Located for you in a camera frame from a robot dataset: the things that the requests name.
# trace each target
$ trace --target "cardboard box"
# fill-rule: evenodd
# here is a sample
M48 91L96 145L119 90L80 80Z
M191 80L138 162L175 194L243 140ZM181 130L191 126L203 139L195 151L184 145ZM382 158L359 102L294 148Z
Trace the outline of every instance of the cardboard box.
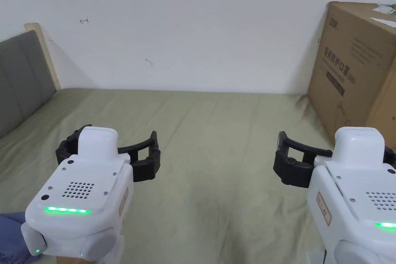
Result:
M333 140L343 126L374 127L395 150L396 12L377 8L329 3L308 96Z

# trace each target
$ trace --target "bed wrinkle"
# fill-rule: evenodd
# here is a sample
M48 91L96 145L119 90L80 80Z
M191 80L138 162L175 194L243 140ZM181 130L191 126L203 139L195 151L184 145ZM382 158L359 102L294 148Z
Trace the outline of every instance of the bed wrinkle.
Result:
M276 203L276 207L274 209L274 213L273 216L277 217L278 219L281 218L282 220L284 220L285 215L284 215L284 207L283 207L283 202L284 202L285 198L283 196L279 196L278 198L278 202Z
M217 204L217 224L216 224L216 239L218 238L218 230L220 228L220 207L218 204L218 199L216 199Z
M301 203L298 204L295 208L288 209L287 214L289 214L290 216L300 214L301 211L305 211L307 208L308 208L307 201L304 200L301 201Z
M145 125L140 126L140 129L135 133L136 135L140 134L142 131L146 129L146 127L150 126L155 116L164 108L164 106L166 106L166 104L168 104L168 102L170 101L170 99L172 99L173 96L174 96L174 92L172 92L171 95L162 104L160 104L159 108L153 113L153 115L150 117L147 123Z
M216 110L217 110L217 108L218 108L218 103L220 102L220 100L221 100L221 97L218 96L218 97L217 97L217 100L216 100L216 104L215 104L215 106L213 107L213 110L212 110L212 112L210 113L208 119L205 121L203 127L206 127L206 126L208 125L210 119L211 119L212 116L215 114L215 112L216 112Z
M218 253L217 264L220 264L220 261L221 261L221 254L223 253L223 250L224 250L224 247L225 247L225 242L226 242L225 238L226 238L226 236L227 236L227 231L228 231L228 227L229 227L230 220L231 220L231 215L229 216L229 218L228 218L228 220L227 220L227 224L226 224L226 226L225 226L224 236L223 236L223 238L222 238L220 251L219 251L219 253Z
M297 225L296 229L294 230L294 233L298 235L297 237L297 243L296 243L296 252L298 253L299 251L304 251L304 242L306 240L306 233L308 229L309 222L311 221L311 213L309 212L308 209L304 211L303 215L299 216L299 222L300 224Z
M176 126L176 128L172 131L172 134L170 135L168 142L164 145L162 145L162 147L164 147L163 149L161 149L162 152L165 152L167 147L169 146L169 144L171 143L173 137L176 135L176 133L178 132L178 130L180 129L181 125L183 124L185 118L187 117L187 115L189 114L189 112L192 110L192 108L194 107L195 103L198 101L199 97L201 95L197 96L196 99L194 100L193 104L191 104L189 106L189 108L187 109L187 111L185 112L185 114L183 115L183 117L180 119L180 121L178 122L178 125Z

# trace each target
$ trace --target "red handwritten label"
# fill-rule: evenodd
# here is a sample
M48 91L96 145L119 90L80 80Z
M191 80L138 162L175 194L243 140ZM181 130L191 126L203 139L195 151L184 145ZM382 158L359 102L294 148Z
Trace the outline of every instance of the red handwritten label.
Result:
M319 208L323 214L324 219L326 220L327 225L330 226L331 213L330 213L329 209L327 208L326 202L324 201L320 192L317 193L316 202L319 205Z

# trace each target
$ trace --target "wooden headboard frame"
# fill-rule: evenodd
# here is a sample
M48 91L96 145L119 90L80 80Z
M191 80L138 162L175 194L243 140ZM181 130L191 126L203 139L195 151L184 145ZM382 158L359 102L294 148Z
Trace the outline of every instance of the wooden headboard frame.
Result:
M44 56L45 56L45 59L48 64L48 69L51 73L53 83L55 84L55 88L56 88L56 90L60 90L61 85L59 83L58 77L56 76L55 68L53 66L50 52L48 51L48 47L47 47L47 44L46 44L46 41L45 41L45 38L43 35L43 31L41 30L40 24L39 23L26 23L26 24L24 24L24 28L26 31L34 30L36 32L38 40L40 42L40 46L43 49Z

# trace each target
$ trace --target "black curved jaw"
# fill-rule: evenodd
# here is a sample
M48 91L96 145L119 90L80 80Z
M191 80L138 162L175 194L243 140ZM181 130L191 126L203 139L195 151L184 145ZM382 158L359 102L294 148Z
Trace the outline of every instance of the black curved jaw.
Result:
M81 131L92 125L85 125L80 129L74 131L73 134L68 136L66 140L62 141L56 149L56 159L58 165L63 160L69 158L73 154L78 153L79 136ZM144 160L138 160L138 151L148 148L148 157ZM131 165L133 167L133 181L141 182L155 178L155 174L160 169L160 156L161 151L158 146L157 132L153 131L149 139L144 142L132 146L118 148L118 153L127 153L131 157Z
M304 153L301 162L287 156L289 148ZM275 153L274 171L284 184L296 187L309 187L314 170L314 160L318 155L331 157L333 152L331 150L303 145L288 138L284 131L280 131L278 149Z

